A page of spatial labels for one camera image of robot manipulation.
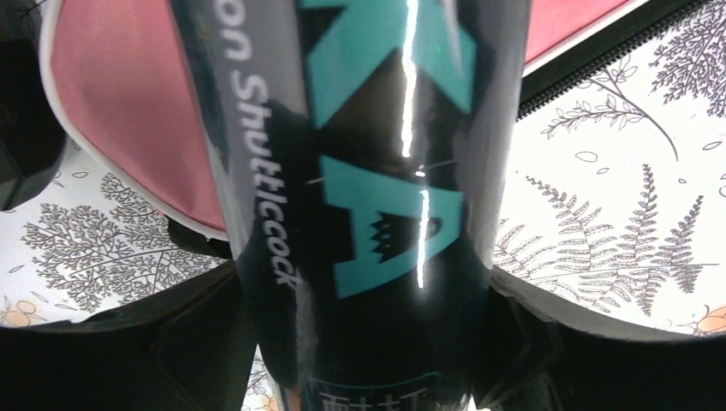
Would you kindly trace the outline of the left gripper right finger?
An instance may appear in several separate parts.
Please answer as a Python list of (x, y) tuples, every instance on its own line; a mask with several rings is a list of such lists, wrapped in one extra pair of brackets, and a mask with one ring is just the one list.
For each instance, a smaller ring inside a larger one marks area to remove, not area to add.
[(722, 410), (725, 337), (595, 313), (491, 273), (473, 397), (494, 410)]

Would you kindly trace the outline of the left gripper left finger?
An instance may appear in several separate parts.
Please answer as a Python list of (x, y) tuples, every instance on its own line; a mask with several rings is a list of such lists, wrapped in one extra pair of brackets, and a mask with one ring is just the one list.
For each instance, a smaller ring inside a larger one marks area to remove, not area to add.
[(73, 324), (1, 331), (4, 410), (239, 410), (256, 340), (233, 262)]

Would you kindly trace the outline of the black shuttlecock tube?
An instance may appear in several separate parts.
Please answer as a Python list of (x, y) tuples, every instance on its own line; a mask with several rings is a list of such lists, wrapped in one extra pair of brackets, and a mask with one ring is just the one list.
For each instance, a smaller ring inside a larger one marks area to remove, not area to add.
[(173, 1), (282, 410), (463, 410), (528, 1)]

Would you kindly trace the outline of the pink racket cover bag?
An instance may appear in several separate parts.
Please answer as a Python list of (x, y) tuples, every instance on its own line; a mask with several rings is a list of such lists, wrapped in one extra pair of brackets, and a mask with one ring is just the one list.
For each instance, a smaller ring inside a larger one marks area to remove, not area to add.
[[(697, 1), (537, 1), (526, 116), (699, 7)], [(165, 1), (48, 1), (39, 66), (68, 137), (165, 216), (225, 240), (202, 126)]]

